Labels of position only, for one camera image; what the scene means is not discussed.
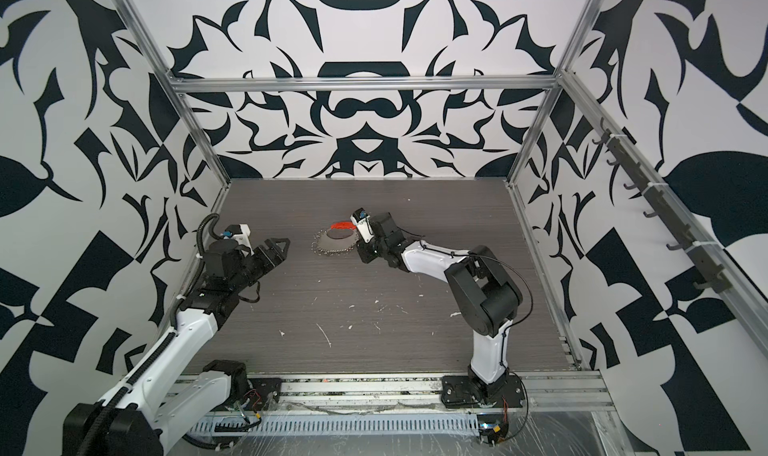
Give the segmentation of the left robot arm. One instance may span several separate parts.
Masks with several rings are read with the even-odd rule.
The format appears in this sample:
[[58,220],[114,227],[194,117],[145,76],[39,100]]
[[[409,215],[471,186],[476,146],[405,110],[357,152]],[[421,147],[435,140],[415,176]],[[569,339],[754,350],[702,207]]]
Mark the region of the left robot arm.
[[67,415],[63,454],[165,455],[208,412],[241,403],[251,387],[244,363],[231,360],[209,363],[175,397],[167,394],[243,302],[243,291],[283,263],[289,248],[287,238],[251,247],[244,234],[212,241],[149,353],[96,402],[80,403]]

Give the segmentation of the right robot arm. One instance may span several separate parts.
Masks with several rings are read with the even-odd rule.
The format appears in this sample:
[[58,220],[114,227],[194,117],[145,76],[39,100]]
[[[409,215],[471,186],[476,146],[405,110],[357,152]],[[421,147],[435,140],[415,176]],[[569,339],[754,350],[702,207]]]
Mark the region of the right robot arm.
[[383,259],[392,268],[446,283],[472,329],[467,385],[446,389],[443,404],[495,402],[510,375],[508,333],[524,300],[502,262],[483,245],[472,250],[431,245],[400,228],[389,213],[371,215],[360,208],[351,221],[359,234],[356,248],[364,263]]

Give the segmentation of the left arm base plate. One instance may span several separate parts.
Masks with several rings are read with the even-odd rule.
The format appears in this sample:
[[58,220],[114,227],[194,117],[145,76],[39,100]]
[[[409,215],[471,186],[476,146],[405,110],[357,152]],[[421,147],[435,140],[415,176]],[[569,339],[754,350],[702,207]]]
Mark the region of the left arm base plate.
[[279,377],[249,378],[244,389],[236,389],[238,399],[225,401],[215,406],[213,411],[235,411],[243,409],[246,412],[260,412],[275,406],[280,400],[283,379]]

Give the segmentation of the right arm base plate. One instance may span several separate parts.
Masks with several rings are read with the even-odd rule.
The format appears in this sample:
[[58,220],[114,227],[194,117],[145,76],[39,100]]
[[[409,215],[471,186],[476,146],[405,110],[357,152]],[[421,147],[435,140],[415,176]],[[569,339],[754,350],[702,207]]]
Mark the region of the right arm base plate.
[[511,374],[503,375],[492,384],[475,376],[443,376],[441,403],[449,409],[522,408],[526,400],[522,382]]

